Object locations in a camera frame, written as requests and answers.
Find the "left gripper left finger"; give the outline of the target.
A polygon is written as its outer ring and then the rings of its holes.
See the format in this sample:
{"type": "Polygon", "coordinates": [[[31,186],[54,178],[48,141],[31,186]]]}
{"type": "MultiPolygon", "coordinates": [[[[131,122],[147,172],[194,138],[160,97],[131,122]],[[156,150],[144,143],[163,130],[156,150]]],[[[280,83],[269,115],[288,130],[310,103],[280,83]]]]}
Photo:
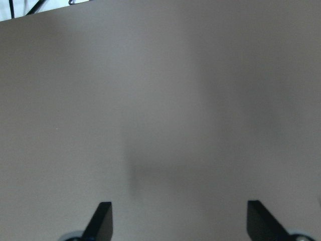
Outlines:
{"type": "Polygon", "coordinates": [[[112,239],[112,203],[101,202],[95,210],[81,240],[110,241],[112,239]]]}

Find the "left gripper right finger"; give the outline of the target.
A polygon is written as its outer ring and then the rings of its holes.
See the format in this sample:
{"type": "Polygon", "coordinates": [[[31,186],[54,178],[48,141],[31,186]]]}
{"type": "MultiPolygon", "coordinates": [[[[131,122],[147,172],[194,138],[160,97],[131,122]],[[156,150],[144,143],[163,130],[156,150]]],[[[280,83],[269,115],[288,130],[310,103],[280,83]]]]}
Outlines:
{"type": "Polygon", "coordinates": [[[247,233],[253,241],[294,240],[259,200],[247,202],[247,233]]]}

